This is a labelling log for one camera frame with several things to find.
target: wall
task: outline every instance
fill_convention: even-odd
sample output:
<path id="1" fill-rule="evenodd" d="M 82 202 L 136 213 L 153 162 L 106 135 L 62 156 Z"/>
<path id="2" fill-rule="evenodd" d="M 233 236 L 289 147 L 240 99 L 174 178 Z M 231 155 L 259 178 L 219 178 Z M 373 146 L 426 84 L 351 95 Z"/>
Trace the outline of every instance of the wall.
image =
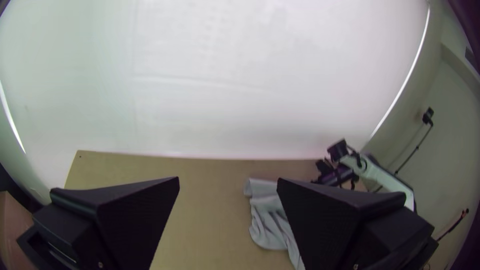
<path id="1" fill-rule="evenodd" d="M 433 255 L 431 269 L 444 269 L 455 260 L 480 200 L 480 94 L 472 90 L 451 66 L 442 62 L 423 105 L 435 110 L 434 128 L 420 150 L 400 171 L 399 177 L 412 185 L 418 213 L 442 230 L 462 209 L 471 214 L 441 242 Z M 396 162 L 406 158 L 427 127 Z"/>
<path id="2" fill-rule="evenodd" d="M 49 188 L 65 183 L 78 149 L 314 159 L 342 137 L 369 140 L 427 10 L 422 0 L 12 1 L 0 79 Z"/>
<path id="3" fill-rule="evenodd" d="M 363 151 L 373 153 L 383 164 L 389 164 L 401 151 L 421 124 L 419 114 L 425 111 L 425 100 L 439 68 L 441 56 L 441 36 L 444 17 L 441 0 L 430 1 L 430 20 L 412 74 L 395 106 L 382 126 L 370 139 Z"/>
<path id="4" fill-rule="evenodd" d="M 17 185 L 29 192 L 39 202 L 46 204 L 50 201 L 49 189 L 34 172 L 27 156 L 17 142 L 1 102 L 0 163 Z"/>

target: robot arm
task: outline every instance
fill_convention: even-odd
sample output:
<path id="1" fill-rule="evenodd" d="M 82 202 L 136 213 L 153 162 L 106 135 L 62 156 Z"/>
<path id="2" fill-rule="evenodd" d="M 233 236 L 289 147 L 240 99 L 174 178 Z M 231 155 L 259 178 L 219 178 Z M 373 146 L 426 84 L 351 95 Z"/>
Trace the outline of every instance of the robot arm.
<path id="1" fill-rule="evenodd" d="M 405 193 L 405 207 L 413 212 L 415 211 L 414 192 L 410 187 L 402 183 L 402 181 L 390 174 L 386 169 L 375 164 L 366 155 L 361 153 L 357 155 L 358 157 L 350 154 L 345 155 L 340 158 L 339 162 L 350 167 L 353 172 L 361 178 L 375 181 L 391 192 Z"/>

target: wooden table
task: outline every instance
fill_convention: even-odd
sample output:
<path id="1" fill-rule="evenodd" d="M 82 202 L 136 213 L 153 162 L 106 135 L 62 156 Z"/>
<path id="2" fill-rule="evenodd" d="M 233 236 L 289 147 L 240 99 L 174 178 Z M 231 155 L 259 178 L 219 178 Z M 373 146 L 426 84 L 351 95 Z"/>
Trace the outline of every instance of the wooden table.
<path id="1" fill-rule="evenodd" d="M 249 234 L 248 177 L 309 181 L 314 160 L 206 160 L 78 151 L 66 189 L 93 189 L 178 176 L 180 193 L 150 269 L 292 270 L 287 251 L 265 250 Z"/>

